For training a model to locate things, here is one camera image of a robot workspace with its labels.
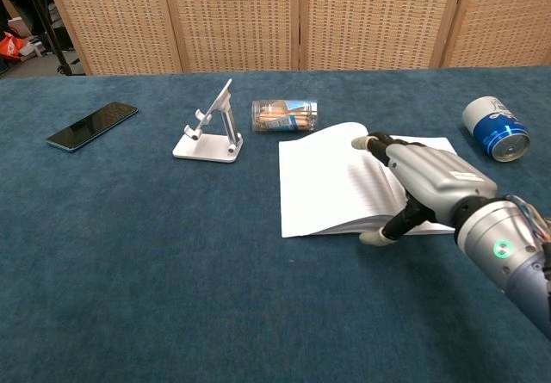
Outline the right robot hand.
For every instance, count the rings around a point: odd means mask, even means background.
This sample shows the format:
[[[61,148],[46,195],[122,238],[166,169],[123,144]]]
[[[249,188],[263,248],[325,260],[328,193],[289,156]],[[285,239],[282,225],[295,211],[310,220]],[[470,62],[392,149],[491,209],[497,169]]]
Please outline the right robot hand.
[[[360,234],[363,244],[386,246],[424,222],[458,229],[475,204],[493,201],[497,184],[461,157],[387,134],[355,138],[351,146],[369,151],[387,166],[406,191],[406,207],[383,227]]]

